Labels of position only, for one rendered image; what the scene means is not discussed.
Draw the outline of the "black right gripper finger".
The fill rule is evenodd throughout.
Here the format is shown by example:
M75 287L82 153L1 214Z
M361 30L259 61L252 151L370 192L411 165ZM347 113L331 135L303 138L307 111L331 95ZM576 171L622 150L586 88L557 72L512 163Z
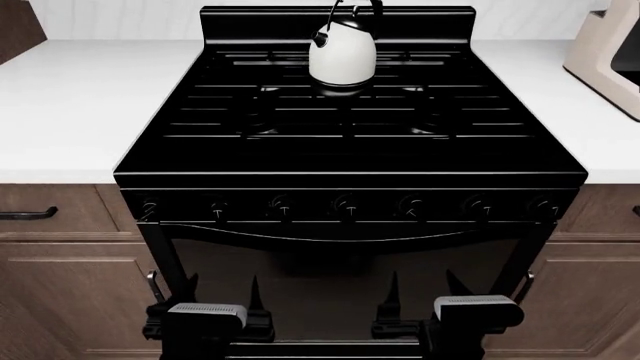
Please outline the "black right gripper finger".
M387 308L400 308L399 281L397 272L393 272L389 293L383 302Z
M446 270L445 275L452 299L461 300L472 296L471 290L469 290L450 269Z

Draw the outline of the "black stove knob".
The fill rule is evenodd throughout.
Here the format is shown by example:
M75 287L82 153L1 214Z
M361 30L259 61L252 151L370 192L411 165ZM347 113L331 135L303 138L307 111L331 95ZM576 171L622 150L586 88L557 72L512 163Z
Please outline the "black stove knob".
M556 221L560 206L552 197L535 197L528 203L527 215L536 221Z
M343 222L357 221L360 215L360 203L354 194L342 194L332 205L337 218Z
M410 194L398 203L398 214L405 220L424 221L426 218L427 201L420 194Z
M271 200L269 209L275 220L290 222L295 215L296 202L290 195L280 194Z
M148 222L154 221L158 210L158 200L155 198L144 200L141 206L141 214L138 221Z
M486 194L476 194L465 200L463 213L469 221L489 221L494 209L494 202Z
M212 214L212 218L216 222L226 222L228 220L230 206L224 199L215 199L211 202L209 210Z

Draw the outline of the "black gas range stove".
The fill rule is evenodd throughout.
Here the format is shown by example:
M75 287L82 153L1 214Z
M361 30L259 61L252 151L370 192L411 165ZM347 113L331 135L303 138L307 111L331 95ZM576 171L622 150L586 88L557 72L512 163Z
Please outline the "black gas range stove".
M184 302L188 278L197 273L197 303L249 308L257 276L264 308L273 317L274 341L418 341L372 336L371 326L378 305L389 293L393 272L398 274L402 320L433 316L434 300L450 296L447 269L472 296L501 295L514 301L588 173L473 52L476 12L469 6L383 5L375 40L377 57L382 52L463 53L531 117L533 137L165 136L178 96L196 69L215 53L298 52L308 57L311 36L327 23L334 2L202 8L202 52L113 176L156 263L156 281L165 282L160 287L165 302ZM249 248L174 239L160 225L216 222L209 210L215 199L229 203L226 222L277 221L269 205L280 194L296 202L290 222L340 221L332 205L342 194L354 194L359 200L360 215L353 222L410 221L398 214L399 201L410 194L427 201L425 220L415 222L462 222L469 221L463 213L465 200L486 194L494 209L485 222L547 226L520 238L466 233ZM552 197L560 206L556 221L536 221L527 215L528 203L539 196ZM158 200L154 221L138 221L144 200L151 198Z

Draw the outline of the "black cast iron stove grate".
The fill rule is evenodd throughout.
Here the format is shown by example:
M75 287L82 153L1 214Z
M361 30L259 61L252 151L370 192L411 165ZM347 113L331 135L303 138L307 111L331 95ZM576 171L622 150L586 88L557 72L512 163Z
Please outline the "black cast iron stove grate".
M382 52L351 89L314 80L298 52L215 53L196 69L166 137L533 137L497 80L458 52Z

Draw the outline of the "black robot torso bar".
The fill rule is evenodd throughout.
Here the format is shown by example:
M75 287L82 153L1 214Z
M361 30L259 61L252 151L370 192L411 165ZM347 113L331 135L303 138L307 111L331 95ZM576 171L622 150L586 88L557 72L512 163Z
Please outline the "black robot torso bar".
M422 360L416 340L235 343L226 360Z

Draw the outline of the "brown wooden cabinet door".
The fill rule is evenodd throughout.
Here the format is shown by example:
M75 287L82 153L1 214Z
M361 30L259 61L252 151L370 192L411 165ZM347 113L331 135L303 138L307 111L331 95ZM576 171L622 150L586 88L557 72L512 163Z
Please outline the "brown wooden cabinet door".
M157 360L155 267L138 236L0 241L0 360Z
M524 322L487 360L640 360L640 236L557 234L532 271Z

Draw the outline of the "brown wooden drawer front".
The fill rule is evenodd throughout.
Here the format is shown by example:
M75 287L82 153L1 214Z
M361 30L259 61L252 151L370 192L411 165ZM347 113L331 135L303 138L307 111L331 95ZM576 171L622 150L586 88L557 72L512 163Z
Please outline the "brown wooden drawer front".
M0 233L115 233L94 185L0 185L0 213L57 212L36 220L0 220Z
M640 185L585 185L575 233L640 234Z

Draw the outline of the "beige countertop appliance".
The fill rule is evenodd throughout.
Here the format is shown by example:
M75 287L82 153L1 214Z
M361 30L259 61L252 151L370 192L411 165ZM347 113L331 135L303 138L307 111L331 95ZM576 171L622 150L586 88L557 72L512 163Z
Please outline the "beige countertop appliance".
M640 122L640 0L611 0L589 12L563 68Z

